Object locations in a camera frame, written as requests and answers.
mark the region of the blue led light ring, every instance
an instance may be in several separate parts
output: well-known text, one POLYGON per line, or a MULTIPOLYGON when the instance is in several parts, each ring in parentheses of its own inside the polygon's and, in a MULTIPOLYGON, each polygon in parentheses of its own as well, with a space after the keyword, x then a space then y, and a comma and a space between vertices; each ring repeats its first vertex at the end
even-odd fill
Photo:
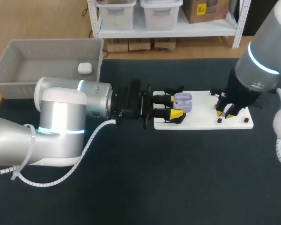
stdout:
POLYGON ((253 56, 252 54, 252 51, 251 51, 251 42, 249 43, 249 47, 248 47, 248 51, 249 51, 249 56, 251 58, 251 60, 256 64, 256 66, 258 66, 260 69, 268 72, 268 73, 271 73, 271 74, 280 74, 278 71, 276 70, 273 70, 273 69, 269 69, 263 65, 261 65, 253 56))
POLYGON ((82 85, 83 81, 84 81, 84 80, 79 81, 79 84, 78 84, 77 90, 80 90, 80 88, 81 88, 81 85, 82 85))
POLYGON ((54 130, 54 129, 48 129, 48 128, 43 128, 43 127, 38 127, 38 131, 51 135, 51 134, 83 134, 84 130, 54 130))

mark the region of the purple object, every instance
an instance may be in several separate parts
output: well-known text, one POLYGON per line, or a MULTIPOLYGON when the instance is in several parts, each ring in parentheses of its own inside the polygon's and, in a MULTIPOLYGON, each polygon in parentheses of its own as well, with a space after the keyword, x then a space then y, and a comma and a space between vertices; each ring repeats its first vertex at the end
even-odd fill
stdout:
POLYGON ((176 93, 174 95, 174 109, 183 110, 189 113, 192 110, 192 95, 190 93, 176 93))

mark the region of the wooden floor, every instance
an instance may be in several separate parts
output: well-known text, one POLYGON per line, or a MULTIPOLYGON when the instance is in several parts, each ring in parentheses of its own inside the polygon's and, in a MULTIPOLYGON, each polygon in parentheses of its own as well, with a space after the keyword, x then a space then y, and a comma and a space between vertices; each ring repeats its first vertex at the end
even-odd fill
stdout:
MULTIPOLYGON (((86 0, 0 0, 0 56, 12 39, 87 38, 91 29, 86 0)), ((231 49, 233 37, 183 38, 174 53, 110 53, 107 59, 238 58, 252 37, 231 49)))

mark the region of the white storage box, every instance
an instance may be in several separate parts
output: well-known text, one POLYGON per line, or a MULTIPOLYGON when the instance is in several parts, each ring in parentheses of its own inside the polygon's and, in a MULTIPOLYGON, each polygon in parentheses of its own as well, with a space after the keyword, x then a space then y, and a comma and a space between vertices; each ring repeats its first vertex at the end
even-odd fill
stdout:
POLYGON ((102 4, 96 1, 106 30, 131 30, 136 0, 125 0, 123 4, 102 4))
POLYGON ((183 0, 140 0, 147 30, 173 30, 183 0))
POLYGON ((5 99, 33 98, 44 76, 99 82, 103 39, 12 40, 0 58, 0 92, 5 99), (78 72, 80 63, 90 74, 78 72))

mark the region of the cardboard box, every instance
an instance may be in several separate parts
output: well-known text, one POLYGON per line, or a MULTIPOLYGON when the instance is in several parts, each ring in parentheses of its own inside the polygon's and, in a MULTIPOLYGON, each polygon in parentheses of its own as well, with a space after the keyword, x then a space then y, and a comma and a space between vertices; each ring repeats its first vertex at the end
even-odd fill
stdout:
POLYGON ((154 50, 174 52, 176 48, 176 39, 169 37, 155 38, 154 50))
POLYGON ((107 51, 109 53, 125 53, 128 52, 127 38, 113 38, 106 42, 107 51))
POLYGON ((150 50, 151 42, 149 38, 130 38, 129 39, 129 50, 150 50))
POLYGON ((183 0, 182 9, 190 23, 225 19, 230 0, 183 0))

